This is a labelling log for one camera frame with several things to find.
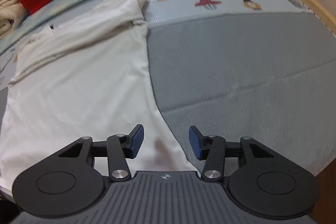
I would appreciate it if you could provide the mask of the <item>white t-shirt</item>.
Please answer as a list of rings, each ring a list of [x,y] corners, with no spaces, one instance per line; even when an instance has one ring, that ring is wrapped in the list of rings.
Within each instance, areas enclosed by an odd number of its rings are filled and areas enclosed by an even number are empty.
[[[193,170],[159,112],[149,73],[147,0],[102,0],[57,27],[46,26],[18,52],[1,127],[1,188],[83,136],[145,136],[131,173]]]

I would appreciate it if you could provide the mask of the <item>deer print bed sheet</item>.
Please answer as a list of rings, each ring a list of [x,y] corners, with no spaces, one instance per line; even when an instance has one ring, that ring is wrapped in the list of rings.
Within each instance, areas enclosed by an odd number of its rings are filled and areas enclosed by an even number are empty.
[[[55,0],[28,17],[1,42],[1,89],[7,87],[16,68],[20,45],[44,26],[56,28],[85,14],[106,0]],[[144,17],[149,28],[213,15],[253,13],[310,14],[300,0],[147,0]]]

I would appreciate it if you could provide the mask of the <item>cream folded blanket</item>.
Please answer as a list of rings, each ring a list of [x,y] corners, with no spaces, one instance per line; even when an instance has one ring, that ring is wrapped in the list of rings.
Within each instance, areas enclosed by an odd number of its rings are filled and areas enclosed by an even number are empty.
[[[27,10],[20,0],[1,0],[1,39],[14,30],[25,17]]]

